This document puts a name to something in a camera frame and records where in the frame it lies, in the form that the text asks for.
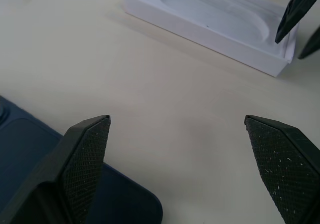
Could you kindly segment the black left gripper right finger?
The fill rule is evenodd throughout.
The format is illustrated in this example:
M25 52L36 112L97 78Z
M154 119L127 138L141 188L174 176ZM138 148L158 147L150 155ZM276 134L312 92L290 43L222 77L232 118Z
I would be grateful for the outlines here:
M285 224L320 224L320 149L299 129L247 115L260 177Z

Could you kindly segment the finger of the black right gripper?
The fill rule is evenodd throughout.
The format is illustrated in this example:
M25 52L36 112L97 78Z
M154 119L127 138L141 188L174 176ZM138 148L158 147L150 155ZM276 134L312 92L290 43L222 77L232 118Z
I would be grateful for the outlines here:
M302 52L298 56L298 59L304 59L309 55L320 49L320 26L313 33L313 35L308 40L307 44L303 48Z
M317 0L290 0L278 26L275 42L280 43L283 38L306 15Z

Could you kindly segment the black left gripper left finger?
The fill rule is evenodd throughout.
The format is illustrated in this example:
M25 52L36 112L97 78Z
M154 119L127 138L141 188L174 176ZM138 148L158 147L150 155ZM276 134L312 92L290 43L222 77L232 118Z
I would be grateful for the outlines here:
M111 124L108 115L70 127L0 212L0 224L84 224Z

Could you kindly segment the white phone box base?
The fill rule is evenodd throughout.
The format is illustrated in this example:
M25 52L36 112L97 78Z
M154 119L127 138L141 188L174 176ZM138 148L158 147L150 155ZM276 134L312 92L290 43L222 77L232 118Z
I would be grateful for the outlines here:
M271 76L293 60L297 27L280 43L284 7L269 0L123 0L125 11Z

